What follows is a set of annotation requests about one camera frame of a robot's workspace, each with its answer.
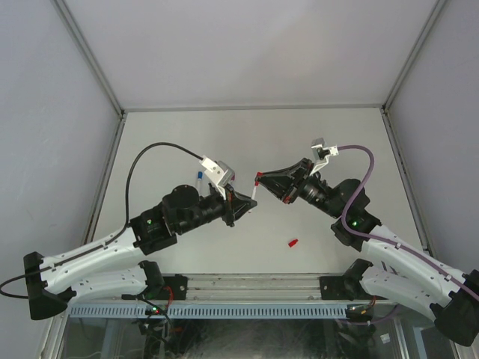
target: white robotic arm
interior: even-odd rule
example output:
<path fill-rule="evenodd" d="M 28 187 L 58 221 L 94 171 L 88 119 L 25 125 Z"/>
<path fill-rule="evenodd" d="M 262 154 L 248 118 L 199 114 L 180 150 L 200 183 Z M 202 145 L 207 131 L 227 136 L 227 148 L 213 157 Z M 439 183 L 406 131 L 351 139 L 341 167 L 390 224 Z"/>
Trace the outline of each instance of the white robotic arm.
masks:
<path fill-rule="evenodd" d="M 337 219 L 331 226 L 335 237 L 365 259 L 357 260 L 342 276 L 346 297 L 358 298 L 364 291 L 396 301 L 433 320 L 449 339 L 470 346 L 479 333 L 479 271 L 464 274 L 416 250 L 365 210 L 370 200 L 364 184 L 374 164 L 366 147 L 327 147 L 320 138 L 311 148 L 314 162 L 302 159 L 283 170 L 260 172 L 255 181 L 283 203 L 299 197 Z M 321 180 L 319 169 L 330 156 L 348 149 L 369 155 L 367 174 L 362 181 L 346 179 L 331 188 Z"/>
<path fill-rule="evenodd" d="M 146 150 L 160 144 L 164 143 L 143 150 L 132 169 Z M 179 185 L 164 196 L 158 206 L 131 221 L 127 219 L 123 228 L 103 239 L 51 257 L 30 253 L 23 259 L 25 275 L 4 282 L 0 285 L 0 293 L 28 299 L 33 320 L 61 313 L 69 303 L 78 300 L 122 295 L 155 298 L 165 281 L 158 264 L 146 260 L 149 254 L 176 244 L 177 235 L 217 218 L 233 227 L 235 221 L 257 205 L 228 185 L 234 172 L 225 163 L 214 162 L 206 156 L 196 157 L 212 183 L 209 196 L 201 197 L 190 185 Z M 126 182 L 126 193 L 131 174 L 132 170 Z M 118 266 L 129 269 L 108 272 Z M 28 297 L 1 291 L 5 284 L 22 277 Z"/>

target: black mount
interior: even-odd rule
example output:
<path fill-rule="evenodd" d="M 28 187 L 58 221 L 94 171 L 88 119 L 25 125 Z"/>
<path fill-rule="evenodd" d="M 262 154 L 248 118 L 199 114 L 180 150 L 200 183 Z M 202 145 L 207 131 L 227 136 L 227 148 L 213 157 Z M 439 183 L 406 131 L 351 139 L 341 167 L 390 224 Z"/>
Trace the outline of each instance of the black mount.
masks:
<path fill-rule="evenodd" d="M 369 300 L 359 283 L 363 273 L 373 264 L 367 260 L 356 260 L 343 275 L 325 275 L 320 277 L 321 299 L 324 301 Z"/>
<path fill-rule="evenodd" d="M 311 160 L 302 159 L 294 166 L 283 170 L 259 173 L 255 180 L 283 203 L 293 203 L 300 197 L 327 215 L 339 218 L 360 181 L 346 179 L 331 188 L 325 180 L 321 180 L 319 173 L 310 176 L 313 166 L 314 163 Z M 362 233 L 369 233 L 375 226 L 381 224 L 378 218 L 366 211 L 365 207 L 369 202 L 370 199 L 362 189 L 347 213 L 348 225 Z M 341 243 L 357 251 L 361 251 L 363 241 L 367 240 L 349 233 L 341 223 L 341 219 L 338 219 L 331 229 Z"/>
<path fill-rule="evenodd" d="M 465 274 L 464 285 L 479 294 L 479 271 L 473 270 Z M 479 302 L 464 289 L 451 292 L 452 300 L 445 307 L 431 304 L 430 308 L 436 316 L 436 328 L 448 339 L 461 346 L 471 346 L 479 334 Z"/>
<path fill-rule="evenodd" d="M 28 304 L 30 307 L 30 318 L 32 320 L 47 319 L 60 314 L 68 307 L 68 301 L 76 295 L 71 288 L 60 294 L 52 294 L 45 290 L 46 284 L 42 281 L 41 274 L 32 274 L 40 270 L 43 263 L 43 256 L 38 252 L 32 252 L 23 257 L 25 268 L 25 282 L 27 285 Z"/>

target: black cable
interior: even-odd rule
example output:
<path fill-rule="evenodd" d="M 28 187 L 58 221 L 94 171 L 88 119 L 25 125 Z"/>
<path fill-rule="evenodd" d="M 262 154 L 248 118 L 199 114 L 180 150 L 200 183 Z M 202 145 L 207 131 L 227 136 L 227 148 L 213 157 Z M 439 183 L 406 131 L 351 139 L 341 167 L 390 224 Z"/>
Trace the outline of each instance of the black cable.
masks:
<path fill-rule="evenodd" d="M 87 331 L 86 331 L 85 323 L 83 322 L 83 319 L 79 318 L 79 321 L 80 321 L 80 327 L 82 328 L 83 337 L 85 337 L 88 340 L 93 340 L 93 338 L 87 335 Z"/>
<path fill-rule="evenodd" d="M 174 331 L 173 321 L 171 321 L 171 318 L 168 316 L 168 314 L 166 313 L 165 310 L 163 310 L 163 309 L 160 308 L 159 306 L 157 306 L 157 305 L 151 303 L 150 301 L 148 301 L 147 299 L 141 297 L 140 295 L 138 295 L 136 298 L 137 298 L 138 300 L 143 301 L 144 303 L 150 305 L 150 306 L 153 307 L 153 308 L 158 308 L 159 313 L 160 313 L 162 316 L 165 317 L 166 321 L 167 321 L 168 324 L 170 325 L 170 327 L 171 327 L 171 332 L 173 333 L 173 335 L 174 335 L 175 337 L 177 336 L 176 332 Z"/>
<path fill-rule="evenodd" d="M 154 147 L 158 147 L 158 146 L 169 146 L 169 147 L 174 147 L 174 148 L 177 148 L 178 150 L 182 150 L 183 152 L 185 153 L 188 153 L 189 155 L 195 157 L 196 159 L 199 159 L 199 160 L 202 160 L 203 157 L 197 155 L 196 153 L 190 151 L 190 150 L 187 150 L 185 147 L 182 147 L 180 146 L 179 144 L 172 144 L 171 142 L 156 142 L 154 144 L 151 144 L 149 146 L 146 146 L 135 158 L 135 161 L 133 161 L 132 163 L 132 166 L 130 167 L 129 169 L 129 173 L 128 173 L 128 177 L 126 178 L 126 187 L 125 187 L 125 223 L 123 225 L 123 227 L 121 228 L 120 232 L 118 232 L 115 236 L 113 236 L 112 238 L 110 238 L 108 241 L 106 241 L 106 245 L 109 245 L 110 243 L 113 243 L 114 241 L 116 241 L 118 239 L 118 237 L 120 237 L 123 233 L 125 233 L 125 230 L 128 228 L 128 224 L 129 224 L 129 183 L 131 182 L 131 179 L 132 179 L 132 175 L 133 175 L 133 171 L 135 170 L 135 166 L 136 164 L 138 163 L 139 159 L 150 149 L 154 148 Z M 65 263 L 68 263 L 72 260 L 76 260 L 77 258 L 80 258 L 80 257 L 83 257 L 84 255 L 86 254 L 89 254 L 91 252 L 95 252 L 96 250 L 98 249 L 101 249 L 103 248 L 102 245 L 98 245 L 96 247 L 93 247 L 91 249 L 89 249 L 88 251 L 85 251 L 85 252 L 82 252 L 82 253 L 79 253 L 73 257 L 70 257 L 70 258 L 67 258 L 65 260 L 62 260 L 56 264 L 54 264 L 54 267 L 59 267 Z M 1 290 L 4 286 L 6 286 L 7 284 L 9 283 L 12 283 L 16 280 L 19 280 L 19 279 L 22 279 L 22 278 L 27 278 L 27 277 L 31 277 L 32 275 L 36 275 L 36 274 L 39 274 L 39 273 L 42 273 L 43 271 L 48 271 L 49 269 L 52 269 L 52 267 L 45 267 L 39 271 L 33 271 L 32 273 L 28 273 L 28 274 L 23 274 L 23 275 L 19 275 L 18 277 L 14 277 L 14 278 L 11 278 L 9 280 L 6 280 L 5 282 L 3 282 L 2 284 L 0 284 L 0 295 L 3 295 L 5 297 L 10 297 L 10 298 L 17 298 L 17 299 L 28 299 L 28 296 L 27 295 L 16 295 L 16 294 L 10 294 L 10 293 L 6 293 L 4 292 L 3 290 Z"/>

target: black base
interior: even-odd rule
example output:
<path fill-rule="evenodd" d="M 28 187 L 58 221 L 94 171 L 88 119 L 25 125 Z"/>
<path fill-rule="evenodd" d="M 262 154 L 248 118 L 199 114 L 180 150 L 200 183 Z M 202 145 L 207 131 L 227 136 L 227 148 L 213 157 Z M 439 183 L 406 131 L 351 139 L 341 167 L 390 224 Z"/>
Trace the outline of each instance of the black base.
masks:
<path fill-rule="evenodd" d="M 39 271 L 43 256 L 38 252 L 23 257 L 25 274 Z M 43 288 L 40 273 L 28 275 L 25 279 L 30 306 L 30 318 L 42 320 L 56 316 L 68 307 L 68 301 L 76 294 L 70 288 L 60 294 L 52 294 Z"/>
<path fill-rule="evenodd" d="M 465 274 L 464 285 L 479 294 L 479 271 L 473 270 Z M 452 300 L 444 308 L 439 304 L 431 304 L 430 308 L 436 316 L 436 328 L 448 339 L 461 346 L 471 346 L 479 334 L 479 302 L 460 289 L 449 294 Z"/>
<path fill-rule="evenodd" d="M 186 293 L 188 292 L 188 277 L 184 275 L 175 275 L 171 277 L 163 277 L 165 279 L 165 286 L 169 286 L 173 292 L 175 301 L 186 300 Z M 155 299 L 160 301 L 167 301 L 170 298 L 168 290 L 162 290 Z"/>
<path fill-rule="evenodd" d="M 372 295 L 367 294 L 364 290 L 356 293 L 355 298 L 351 298 L 344 287 L 344 278 L 342 275 L 328 275 L 320 277 L 321 299 L 324 301 L 352 301 L 354 299 L 360 301 L 371 300 Z"/>

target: metal frame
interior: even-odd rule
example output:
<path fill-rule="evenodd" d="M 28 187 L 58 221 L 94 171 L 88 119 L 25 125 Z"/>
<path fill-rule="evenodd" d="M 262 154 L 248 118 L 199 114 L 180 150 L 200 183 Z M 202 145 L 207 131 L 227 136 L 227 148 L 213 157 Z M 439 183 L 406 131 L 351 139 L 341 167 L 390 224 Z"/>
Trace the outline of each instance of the metal frame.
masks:
<path fill-rule="evenodd" d="M 386 98 L 384 108 L 386 110 L 390 109 L 394 98 L 396 97 L 399 89 L 403 86 L 404 80 L 406 79 L 409 71 L 412 69 L 412 66 L 416 62 L 421 50 L 424 47 L 424 44 L 427 38 L 430 36 L 431 31 L 434 28 L 434 25 L 437 22 L 437 19 L 442 14 L 443 10 L 445 9 L 445 5 L 449 2 L 449 0 L 436 0 L 436 4 L 434 5 L 431 14 L 427 18 L 426 23 L 424 24 L 423 28 L 421 29 L 421 33 L 418 36 L 418 39 L 415 41 L 414 46 L 409 53 L 406 62 L 404 63 L 399 75 L 394 82 L 392 89 L 389 91 L 388 97 Z"/>
<path fill-rule="evenodd" d="M 394 318 L 392 320 L 393 320 L 394 329 L 396 331 L 396 336 L 398 340 L 401 357 L 403 359 L 409 359 L 409 353 L 407 350 L 406 338 L 404 337 L 403 326 L 401 325 L 401 322 L 398 318 Z"/>
<path fill-rule="evenodd" d="M 85 36 L 83 35 L 82 31 L 80 30 L 80 27 L 78 26 L 75 18 L 73 17 L 70 9 L 68 8 L 67 3 L 65 2 L 65 0 L 50 1 L 53 7 L 57 10 L 61 21 L 65 24 L 65 27 L 70 33 L 73 42 L 78 47 L 79 51 L 82 53 L 83 58 L 85 59 L 88 67 L 90 67 L 91 72 L 97 79 L 98 84 L 102 88 L 103 92 L 105 92 L 105 95 L 109 98 L 113 109 L 116 111 L 118 116 L 123 115 L 123 109 L 118 102 L 118 98 L 115 96 L 115 92 L 113 91 L 112 86 L 109 84 L 109 81 L 103 73 L 102 68 L 98 64 L 97 59 L 91 51 L 90 46 L 88 45 Z"/>
<path fill-rule="evenodd" d="M 380 111 L 386 133 L 388 134 L 389 142 L 391 143 L 394 159 L 396 160 L 397 169 L 399 170 L 399 175 L 403 182 L 403 187 L 406 192 L 407 200 L 409 202 L 409 208 L 411 209 L 412 217 L 416 225 L 416 230 L 418 231 L 419 239 L 421 240 L 423 249 L 428 251 L 432 257 L 437 257 L 437 252 L 430 241 L 430 231 L 427 229 L 427 226 L 424 222 L 424 216 L 422 215 L 422 211 L 420 210 L 420 206 L 418 204 L 418 197 L 415 194 L 414 188 L 412 186 L 411 177 L 409 175 L 409 171 L 404 160 L 403 151 L 401 150 L 399 141 L 397 139 L 396 131 L 394 130 L 394 126 L 389 119 L 389 116 L 385 112 L 384 108 L 381 108 Z"/>
<path fill-rule="evenodd" d="M 68 8 L 66 4 L 66 0 L 51 0 L 52 5 L 54 8 L 57 10 L 59 16 L 61 17 L 62 21 L 64 22 L 68 32 L 70 33 L 73 42 L 77 45 L 79 48 L 79 51 L 82 53 L 82 56 L 87 62 L 87 65 L 90 67 L 92 73 L 96 77 L 100 87 L 103 89 L 105 92 L 106 96 L 109 98 L 109 102 L 112 104 L 113 109 L 117 112 L 119 116 L 119 123 L 118 127 L 115 132 L 115 136 L 112 141 L 112 145 L 110 146 L 110 151 L 109 151 L 109 157 L 106 162 L 105 170 L 103 172 L 103 176 L 100 180 L 100 184 L 98 186 L 98 189 L 96 191 L 95 195 L 95 203 L 94 207 L 92 208 L 91 211 L 91 219 L 88 224 L 88 228 L 85 231 L 85 240 L 83 241 L 83 244 L 90 242 L 93 239 L 93 234 L 98 222 L 98 218 L 100 215 L 100 210 L 103 204 L 103 199 L 105 197 L 106 193 L 106 186 L 108 185 L 108 181 L 112 172 L 112 166 L 113 162 L 115 160 L 116 153 L 118 151 L 118 145 L 120 143 L 120 138 L 121 134 L 124 128 L 125 120 L 126 120 L 126 112 L 132 112 L 132 111 L 211 111 L 211 110 L 253 110 L 253 109 L 304 109 L 304 108 L 365 108 L 365 107 L 377 107 L 381 108 L 381 104 L 355 104 L 355 105 L 265 105 L 265 106 L 204 106 L 204 107 L 189 107 L 189 108 L 152 108 L 152 109 L 145 109 L 145 108 L 131 108 L 125 111 L 121 104 L 118 101 L 118 98 L 115 96 L 115 92 L 113 91 L 111 85 L 109 84 L 108 79 L 106 78 L 103 70 L 101 69 L 101 66 L 99 65 L 97 59 L 95 58 L 93 52 L 91 51 L 87 40 L 85 39 L 85 36 L 83 35 L 80 27 L 78 26 L 78 23 L 76 22 L 74 16 L 72 15 L 70 9 Z M 424 246 L 427 247 L 427 249 L 431 252 L 433 256 L 435 256 L 435 251 L 433 246 L 431 245 L 430 241 L 428 240 L 430 237 L 428 236 L 428 230 L 427 226 L 424 223 L 424 220 L 422 219 L 423 216 L 421 215 L 421 210 L 419 209 L 419 205 L 416 200 L 416 196 L 413 191 L 413 186 L 411 184 L 411 180 L 409 178 L 409 173 L 406 168 L 406 164 L 404 163 L 403 160 L 403 155 L 402 151 L 400 149 L 400 146 L 397 141 L 397 136 L 394 132 L 394 127 L 388 118 L 388 109 L 391 107 L 391 104 L 394 101 L 394 98 L 396 97 L 399 89 L 401 88 L 404 79 L 407 77 L 409 71 L 411 70 L 413 64 L 415 63 L 416 58 L 420 54 L 421 50 L 424 47 L 424 43 L 426 39 L 429 37 L 431 31 L 433 30 L 433 27 L 441 15 L 442 11 L 445 9 L 445 5 L 448 3 L 448 0 L 437 0 L 433 11 L 431 12 L 429 18 L 426 21 L 426 24 L 421 30 L 420 35 L 418 36 L 418 39 L 415 42 L 415 45 L 413 46 L 411 52 L 409 53 L 409 56 L 403 65 L 402 70 L 400 71 L 400 74 L 398 75 L 394 85 L 392 86 L 387 99 L 385 101 L 384 106 L 382 107 L 382 118 L 385 124 L 386 132 L 388 133 L 389 140 L 391 142 L 391 147 L 394 153 L 394 157 L 397 162 L 397 166 L 400 170 L 400 175 L 401 179 L 403 181 L 404 188 L 406 189 L 406 196 L 409 201 L 409 205 L 411 207 L 411 211 L 413 214 L 413 217 L 415 219 L 415 224 L 418 229 L 418 233 L 421 239 L 421 242 L 423 243 Z M 221 276 L 226 279 L 226 281 L 232 281 L 235 279 L 240 279 L 247 281 L 248 279 L 243 278 L 241 275 L 237 276 Z M 268 280 L 265 277 L 260 277 L 260 280 Z M 273 280 L 273 278 L 276 278 L 277 276 L 273 274 L 267 275 L 269 280 Z M 213 284 L 215 282 L 214 278 L 211 277 L 209 279 L 210 282 L 206 279 L 206 277 L 203 278 L 198 278 L 197 275 L 192 276 L 193 280 L 203 280 L 204 287 L 195 287 L 194 289 L 191 289 L 189 291 L 189 295 L 192 296 L 192 300 L 195 301 L 195 303 L 198 304 L 207 304 L 211 303 L 213 301 L 213 297 L 215 299 L 215 303 L 221 303 L 223 302 L 230 302 L 231 298 L 228 298 L 228 296 L 232 297 L 233 295 L 238 295 L 242 294 L 245 295 L 245 301 L 253 301 L 254 299 L 258 300 L 258 288 L 242 288 L 238 290 L 221 290 L 221 289 L 214 289 L 213 286 L 216 284 Z M 299 304 L 299 302 L 305 302 L 311 305 L 311 300 L 318 300 L 318 296 L 320 299 L 320 289 L 317 289 L 317 292 L 314 292 L 312 288 L 308 288 L 305 290 L 305 292 L 301 292 L 303 289 L 296 289 L 296 291 L 293 289 L 291 291 L 279 291 L 278 288 L 273 288 L 271 287 L 270 289 L 264 291 L 262 294 L 266 295 L 266 297 L 269 296 L 270 301 L 275 301 L 276 296 L 278 293 L 281 293 L 282 295 L 285 295 L 284 298 L 287 296 L 289 297 L 289 302 L 290 304 Z M 311 292 L 310 295 L 305 299 L 304 295 L 306 292 Z M 67 323 L 67 317 L 68 315 L 60 315 L 56 316 L 48 325 L 45 331 L 45 334 L 43 335 L 43 339 L 41 342 L 41 348 L 39 351 L 39 354 L 37 358 L 43 358 L 43 359 L 53 359 L 58 357 L 58 353 L 61 350 L 62 346 L 62 340 L 63 340 L 63 333 L 66 328 L 66 323 Z M 471 350 L 464 350 L 464 348 L 461 347 L 461 351 L 458 354 L 461 358 L 476 358 L 474 355 L 474 349 Z"/>
<path fill-rule="evenodd" d="M 172 304 L 171 319 L 345 319 L 348 304 Z M 147 319 L 148 305 L 143 303 L 86 303 L 75 304 L 71 318 Z M 163 315 L 154 316 L 164 319 Z"/>

